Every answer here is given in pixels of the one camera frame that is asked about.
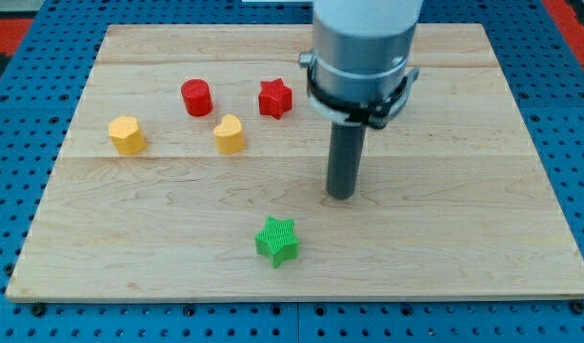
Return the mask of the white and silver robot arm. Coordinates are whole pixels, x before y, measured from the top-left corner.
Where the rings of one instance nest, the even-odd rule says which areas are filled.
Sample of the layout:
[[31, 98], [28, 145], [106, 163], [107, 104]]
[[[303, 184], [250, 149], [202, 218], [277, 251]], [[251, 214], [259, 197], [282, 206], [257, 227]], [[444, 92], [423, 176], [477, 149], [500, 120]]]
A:
[[312, 48], [299, 56], [315, 111], [341, 128], [385, 128], [405, 108], [422, 0], [315, 0]]

